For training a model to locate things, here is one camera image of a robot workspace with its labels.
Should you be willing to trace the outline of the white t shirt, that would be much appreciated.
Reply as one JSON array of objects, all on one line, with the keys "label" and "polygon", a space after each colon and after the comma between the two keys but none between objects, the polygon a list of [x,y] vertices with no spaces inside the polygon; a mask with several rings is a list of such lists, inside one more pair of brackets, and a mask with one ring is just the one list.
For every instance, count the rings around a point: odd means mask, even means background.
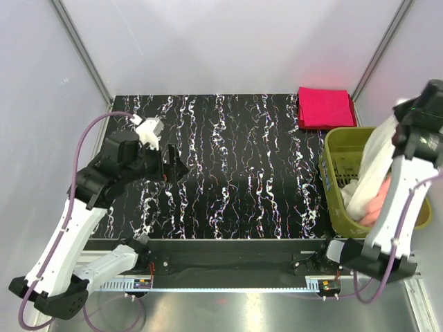
[{"label": "white t shirt", "polygon": [[377,195],[390,171],[395,150],[392,137],[397,124],[391,115],[373,130],[363,149],[357,179],[341,189],[345,210],[358,224],[365,215],[365,206]]}]

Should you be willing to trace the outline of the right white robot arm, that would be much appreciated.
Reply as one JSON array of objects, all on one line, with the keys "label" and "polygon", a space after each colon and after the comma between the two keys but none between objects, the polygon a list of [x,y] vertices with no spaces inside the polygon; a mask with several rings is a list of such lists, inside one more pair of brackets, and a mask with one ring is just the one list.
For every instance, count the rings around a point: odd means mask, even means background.
[{"label": "right white robot arm", "polygon": [[377,224],[365,241],[332,240],[314,257],[318,272],[342,265],[384,283],[411,277],[411,236],[430,186],[442,167],[442,81],[429,80],[421,94],[394,107],[398,121],[389,157],[391,183]]}]

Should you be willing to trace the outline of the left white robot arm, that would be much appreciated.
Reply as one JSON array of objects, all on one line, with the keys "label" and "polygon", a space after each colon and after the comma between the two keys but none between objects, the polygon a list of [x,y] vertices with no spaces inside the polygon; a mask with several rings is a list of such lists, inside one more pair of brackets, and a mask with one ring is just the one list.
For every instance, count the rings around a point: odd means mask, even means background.
[{"label": "left white robot arm", "polygon": [[126,187],[137,180],[175,183],[187,173],[175,145],[168,145],[169,161],[154,148],[157,139],[143,142],[141,135],[116,131],[105,138],[98,154],[75,174],[62,217],[44,253],[25,276],[14,278],[8,289],[32,302],[44,315],[70,320],[88,296],[115,276],[144,273],[150,264],[146,236],[123,239],[109,254],[82,268],[80,254],[98,222]]}]

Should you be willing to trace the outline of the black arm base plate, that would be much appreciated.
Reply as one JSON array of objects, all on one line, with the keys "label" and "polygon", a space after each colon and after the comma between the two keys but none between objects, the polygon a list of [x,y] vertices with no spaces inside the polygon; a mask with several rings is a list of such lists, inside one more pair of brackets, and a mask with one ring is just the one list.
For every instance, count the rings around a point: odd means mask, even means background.
[{"label": "black arm base plate", "polygon": [[352,269],[329,260],[327,239],[150,239],[142,264],[120,277],[232,277],[238,280],[293,276],[335,277]]}]

